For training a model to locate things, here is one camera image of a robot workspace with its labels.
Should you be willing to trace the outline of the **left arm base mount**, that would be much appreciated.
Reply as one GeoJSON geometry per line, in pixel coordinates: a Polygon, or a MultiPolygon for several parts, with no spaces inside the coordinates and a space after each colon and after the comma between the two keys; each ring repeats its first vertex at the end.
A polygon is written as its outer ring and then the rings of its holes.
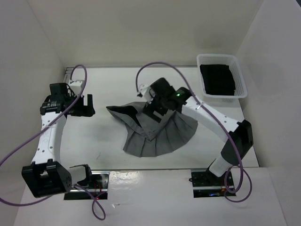
{"type": "MultiPolygon", "coordinates": [[[[84,186],[97,200],[108,199],[109,171],[93,170],[92,181],[84,186]]],[[[83,189],[73,189],[64,195],[66,201],[90,200],[91,197],[83,189]]]]}

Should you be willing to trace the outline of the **grey pleated skirt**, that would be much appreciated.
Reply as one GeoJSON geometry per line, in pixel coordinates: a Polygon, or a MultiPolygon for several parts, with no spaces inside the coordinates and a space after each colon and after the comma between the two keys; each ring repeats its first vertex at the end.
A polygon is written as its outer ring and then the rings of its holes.
{"type": "Polygon", "coordinates": [[[172,153],[195,135],[198,122],[169,110],[160,122],[143,113],[144,102],[107,106],[108,112],[127,129],[123,151],[136,157],[157,157],[172,153]]]}

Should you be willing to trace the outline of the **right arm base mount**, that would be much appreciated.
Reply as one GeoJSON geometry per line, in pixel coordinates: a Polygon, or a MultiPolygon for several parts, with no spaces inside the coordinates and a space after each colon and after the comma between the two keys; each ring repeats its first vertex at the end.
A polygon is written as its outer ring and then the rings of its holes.
{"type": "Polygon", "coordinates": [[[224,183],[225,174],[217,177],[206,169],[190,171],[194,198],[222,197],[227,191],[224,183]]]}

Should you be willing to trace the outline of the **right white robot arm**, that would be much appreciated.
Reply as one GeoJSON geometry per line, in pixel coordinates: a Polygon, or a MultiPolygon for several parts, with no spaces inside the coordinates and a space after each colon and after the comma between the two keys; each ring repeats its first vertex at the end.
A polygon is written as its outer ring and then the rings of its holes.
{"type": "Polygon", "coordinates": [[[163,116],[169,110],[177,111],[203,124],[225,143],[221,153],[207,169],[206,180],[211,185],[218,184],[231,166],[239,165],[239,161],[253,146],[253,132],[249,121],[229,118],[202,102],[189,89],[181,87],[175,90],[165,78],[160,78],[149,86],[140,85],[138,96],[146,99],[143,112],[153,120],[161,120],[155,113],[163,116]]]}

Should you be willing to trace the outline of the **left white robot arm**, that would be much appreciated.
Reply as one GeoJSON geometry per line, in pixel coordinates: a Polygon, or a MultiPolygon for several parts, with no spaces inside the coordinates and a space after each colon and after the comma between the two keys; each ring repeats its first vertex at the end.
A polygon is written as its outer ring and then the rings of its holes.
{"type": "Polygon", "coordinates": [[[84,104],[83,80],[49,85],[50,95],[40,107],[42,134],[37,151],[29,166],[22,168],[22,177],[36,198],[67,193],[74,184],[88,188],[94,177],[88,164],[61,164],[61,141],[68,116],[91,117],[95,114],[93,97],[87,95],[84,104]]]}

